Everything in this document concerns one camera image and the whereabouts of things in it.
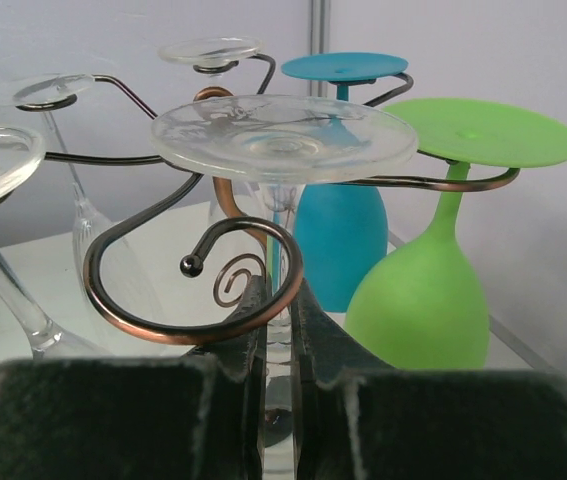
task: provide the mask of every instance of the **silicone wine glass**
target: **silicone wine glass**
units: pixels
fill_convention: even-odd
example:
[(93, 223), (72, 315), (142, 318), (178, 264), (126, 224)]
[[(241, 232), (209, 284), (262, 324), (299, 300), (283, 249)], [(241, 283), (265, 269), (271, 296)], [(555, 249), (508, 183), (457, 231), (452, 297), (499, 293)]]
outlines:
[[(44, 142), (38, 133), (0, 127), (0, 203), (34, 173), (44, 155)], [(16, 278), (1, 253), (0, 297), (21, 325), (35, 359), (107, 354), (52, 321)]]
[[(567, 161), (567, 127), (518, 107), (471, 99), (408, 100), (385, 109), (414, 127), (419, 151), (451, 163), (463, 180), (470, 164), (532, 168)], [(442, 193), (429, 227), (365, 277), (345, 330), (399, 368), (481, 368), (488, 306), (455, 236), (461, 193)]]
[[(69, 153), (53, 117), (52, 110), (67, 107), (76, 101), (76, 95), (91, 86), (95, 79), (87, 74), (44, 74), (0, 84), (0, 106), (14, 106), (28, 112), (40, 112), (45, 126), (61, 153)], [(130, 335), (103, 320), (87, 299), (81, 278), (83, 260), (92, 241), (114, 224), (98, 211), (85, 194), (78, 172), (67, 163), (68, 180), (74, 192), (75, 218), (72, 229), (72, 248), (81, 295), (96, 331), (99, 343), (115, 355), (156, 356), (166, 350)], [(103, 262), (104, 280), (117, 301), (128, 311), (165, 323), (160, 301), (151, 287), (143, 267), (125, 238), (117, 242)]]
[[(349, 99), (349, 88), (401, 76), (408, 81), (368, 104), (376, 106), (411, 87), (403, 74), (408, 62), (380, 53), (339, 52), (291, 60), (281, 71), (290, 77), (328, 81), (336, 98)], [(343, 313), (363, 277), (387, 254), (385, 205), (375, 187), (308, 185), (296, 218), (295, 238), (305, 261), (305, 276), (321, 307)]]
[[(202, 118), (202, 107), (213, 115)], [(347, 132), (347, 142), (333, 134), (335, 124), (341, 133)], [(258, 182), (270, 215), (290, 231), (304, 185), (391, 171), (416, 151), (414, 131), (379, 110), (285, 95), (213, 98), (171, 110), (153, 122), (152, 143), (175, 166)], [(278, 246), (269, 245), (268, 254), (271, 251), (278, 253)], [(284, 272), (285, 256), (277, 258), (276, 268)], [(273, 278), (274, 290), (283, 277)], [(266, 415), (291, 410), (289, 314), (270, 322), (268, 330), (275, 334), (268, 334), (268, 361), (278, 363), (268, 366), (268, 380), (270, 385), (273, 378), (287, 381), (276, 382), (276, 396), (266, 397)], [(266, 448), (266, 472), (289, 473), (293, 468), (290, 433), (287, 440)]]

